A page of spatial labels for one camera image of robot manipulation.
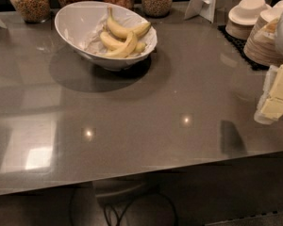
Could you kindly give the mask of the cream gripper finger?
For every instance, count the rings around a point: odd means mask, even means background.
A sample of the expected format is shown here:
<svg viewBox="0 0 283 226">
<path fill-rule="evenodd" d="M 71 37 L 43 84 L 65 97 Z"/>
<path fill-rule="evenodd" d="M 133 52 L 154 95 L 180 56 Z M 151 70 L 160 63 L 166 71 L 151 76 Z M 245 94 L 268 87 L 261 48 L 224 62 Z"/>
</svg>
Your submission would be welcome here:
<svg viewBox="0 0 283 226">
<path fill-rule="evenodd" d="M 272 124 L 283 116 L 283 64 L 271 66 L 265 76 L 263 93 L 258 101 L 254 120 Z"/>
</svg>

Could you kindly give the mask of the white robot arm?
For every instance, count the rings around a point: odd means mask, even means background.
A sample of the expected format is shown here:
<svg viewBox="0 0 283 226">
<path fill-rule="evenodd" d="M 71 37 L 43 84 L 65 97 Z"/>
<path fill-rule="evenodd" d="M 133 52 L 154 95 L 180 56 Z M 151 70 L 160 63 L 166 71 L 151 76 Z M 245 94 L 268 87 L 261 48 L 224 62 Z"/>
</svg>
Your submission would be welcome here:
<svg viewBox="0 0 283 226">
<path fill-rule="evenodd" d="M 255 35 L 255 40 L 274 44 L 276 51 L 283 56 L 283 12 L 263 26 Z M 283 64 L 270 67 L 262 89 L 254 120 L 262 124 L 272 124 L 283 116 Z"/>
</svg>

